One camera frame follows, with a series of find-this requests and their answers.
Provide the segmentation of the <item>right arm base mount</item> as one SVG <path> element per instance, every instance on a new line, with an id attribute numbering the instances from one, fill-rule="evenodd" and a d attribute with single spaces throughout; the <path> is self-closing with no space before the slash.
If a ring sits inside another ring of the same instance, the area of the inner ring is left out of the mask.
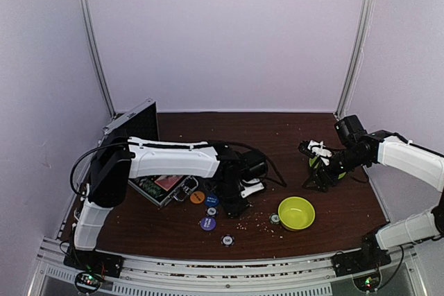
<path id="1" fill-rule="evenodd" d="M 337 277 L 353 276 L 355 287 L 365 293 L 374 293 L 382 286 L 381 267 L 391 263 L 387 250 L 381 250 L 374 236 L 365 236 L 361 247 L 351 252 L 337 252 L 332 265 Z"/>

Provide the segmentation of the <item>orange big blind button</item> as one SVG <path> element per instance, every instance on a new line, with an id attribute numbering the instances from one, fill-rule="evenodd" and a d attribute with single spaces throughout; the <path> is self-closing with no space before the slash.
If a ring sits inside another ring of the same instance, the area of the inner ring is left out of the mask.
<path id="1" fill-rule="evenodd" d="M 205 201 L 205 194 L 202 191 L 194 191 L 189 198 L 192 203 L 200 204 Z"/>

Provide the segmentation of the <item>purple button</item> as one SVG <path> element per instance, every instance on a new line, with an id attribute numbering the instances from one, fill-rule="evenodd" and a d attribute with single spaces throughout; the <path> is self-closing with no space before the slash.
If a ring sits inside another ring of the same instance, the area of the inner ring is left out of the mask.
<path id="1" fill-rule="evenodd" d="M 204 217 L 200 220 L 200 228 L 206 232 L 214 230 L 216 227 L 216 220 L 213 217 Z"/>

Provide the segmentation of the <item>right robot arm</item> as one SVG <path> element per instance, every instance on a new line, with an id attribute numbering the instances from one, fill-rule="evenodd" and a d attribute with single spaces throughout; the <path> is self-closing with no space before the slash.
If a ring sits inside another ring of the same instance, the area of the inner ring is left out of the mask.
<path id="1" fill-rule="evenodd" d="M 330 148 L 313 139 L 300 142 L 298 150 L 312 162 L 304 188 L 325 193 L 339 183 L 342 175 L 362 166 L 376 166 L 387 168 L 385 176 L 395 177 L 392 183 L 397 190 L 402 180 L 408 180 L 430 186 L 436 194 L 443 195 L 443 154 L 419 146 L 398 132 L 368 132 L 356 115 L 337 121 L 334 129 L 341 148 Z M 355 261 L 367 270 L 395 247 L 441 239 L 443 198 L 438 198 L 434 205 L 365 235 Z"/>

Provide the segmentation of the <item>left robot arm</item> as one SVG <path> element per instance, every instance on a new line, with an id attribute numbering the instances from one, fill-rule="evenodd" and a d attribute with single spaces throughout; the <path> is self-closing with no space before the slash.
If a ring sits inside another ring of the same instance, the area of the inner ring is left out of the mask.
<path id="1" fill-rule="evenodd" d="M 132 179 L 182 176 L 208 180 L 225 214 L 240 216 L 249 206 L 248 190 L 262 191 L 261 179 L 268 172 L 265 154 L 245 148 L 240 153 L 233 143 L 222 141 L 174 143 L 128 137 L 91 150 L 90 183 L 71 243 L 73 260 L 85 271 L 98 267 L 97 238 L 108 214 L 125 200 Z"/>

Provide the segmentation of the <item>aluminium poker case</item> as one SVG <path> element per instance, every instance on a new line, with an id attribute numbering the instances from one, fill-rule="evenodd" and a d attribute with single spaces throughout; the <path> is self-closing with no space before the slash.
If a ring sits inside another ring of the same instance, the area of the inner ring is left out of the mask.
<path id="1" fill-rule="evenodd" d="M 115 135 L 122 132 L 127 137 L 158 141 L 157 107 L 152 99 L 144 101 L 126 113 L 117 114 L 111 123 L 103 128 L 104 136 L 101 145 L 112 143 Z M 170 191 L 161 189 L 154 183 L 160 175 L 138 177 L 128 180 L 128 186 L 140 193 L 144 198 L 158 207 L 164 207 L 175 200 L 184 202 L 198 187 L 198 180 L 193 177 L 184 178 Z"/>

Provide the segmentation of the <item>blue small blind button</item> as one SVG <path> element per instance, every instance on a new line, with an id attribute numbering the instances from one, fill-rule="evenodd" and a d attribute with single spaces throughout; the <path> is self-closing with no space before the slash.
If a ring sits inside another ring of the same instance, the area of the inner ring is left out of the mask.
<path id="1" fill-rule="evenodd" d="M 207 207 L 217 207 L 219 205 L 219 199 L 215 195 L 208 195 L 205 197 L 205 205 Z"/>

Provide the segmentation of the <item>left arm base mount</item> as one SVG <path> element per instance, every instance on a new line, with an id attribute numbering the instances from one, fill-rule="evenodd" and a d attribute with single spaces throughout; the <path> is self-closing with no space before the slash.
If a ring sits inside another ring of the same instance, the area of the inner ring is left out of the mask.
<path id="1" fill-rule="evenodd" d="M 84 295 L 97 292 L 106 282 L 106 277 L 119 278 L 124 259 L 116 254 L 96 250 L 77 250 L 69 245 L 63 263 L 76 269 L 74 287 Z"/>

